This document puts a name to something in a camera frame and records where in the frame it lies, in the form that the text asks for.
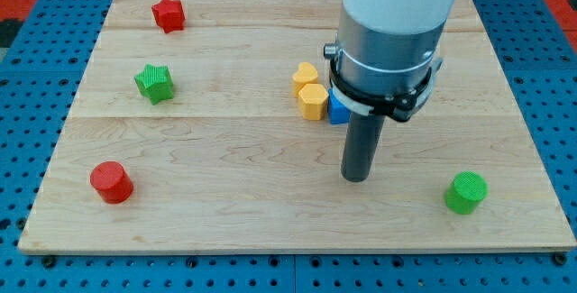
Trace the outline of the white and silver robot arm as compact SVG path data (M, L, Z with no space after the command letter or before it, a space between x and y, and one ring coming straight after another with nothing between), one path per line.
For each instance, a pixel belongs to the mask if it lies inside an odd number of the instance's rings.
M341 92L405 94L425 78L454 0L343 0L336 43Z

